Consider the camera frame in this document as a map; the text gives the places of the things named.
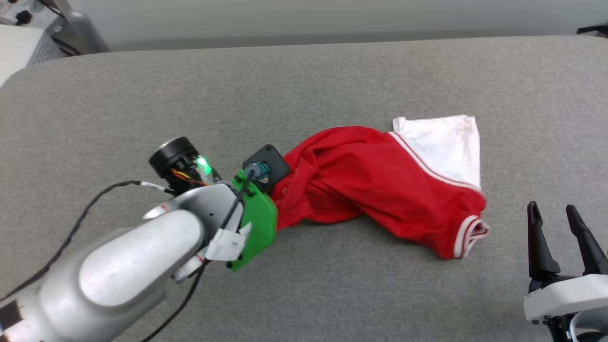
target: red garment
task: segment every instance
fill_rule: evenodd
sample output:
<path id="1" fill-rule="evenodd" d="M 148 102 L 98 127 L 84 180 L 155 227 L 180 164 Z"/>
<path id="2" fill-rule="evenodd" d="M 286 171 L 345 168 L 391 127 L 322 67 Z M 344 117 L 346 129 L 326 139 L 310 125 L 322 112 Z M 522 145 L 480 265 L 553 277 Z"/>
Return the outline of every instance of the red garment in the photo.
<path id="1" fill-rule="evenodd" d="M 430 170 L 395 132 L 330 128 L 298 145 L 285 161 L 291 173 L 271 194 L 279 229 L 304 218 L 332 223 L 367 214 L 445 259 L 465 256 L 487 234 L 480 191 Z"/>

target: gray table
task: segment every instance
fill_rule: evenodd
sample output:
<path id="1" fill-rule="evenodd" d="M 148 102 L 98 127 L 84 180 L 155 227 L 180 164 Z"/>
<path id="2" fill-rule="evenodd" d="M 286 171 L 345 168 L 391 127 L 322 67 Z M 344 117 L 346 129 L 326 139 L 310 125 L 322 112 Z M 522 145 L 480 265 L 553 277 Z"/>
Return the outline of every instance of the gray table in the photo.
<path id="1" fill-rule="evenodd" d="M 147 164 L 188 136 L 225 176 L 265 143 L 286 153 L 338 125 L 390 130 L 394 117 L 468 114 L 482 140 L 483 215 L 463 260 L 361 217 L 304 223 L 237 273 L 212 265 L 162 341 L 549 341 L 524 320 L 526 205 L 539 203 L 565 273 L 582 262 L 565 205 L 608 248 L 608 40 L 482 38 L 404 43 L 125 52 L 66 58 L 0 89 L 0 293 L 59 246 L 83 206 L 116 181 L 157 181 Z M 70 247 L 166 196 L 119 189 Z M 120 341 L 137 341 L 188 285 Z"/>

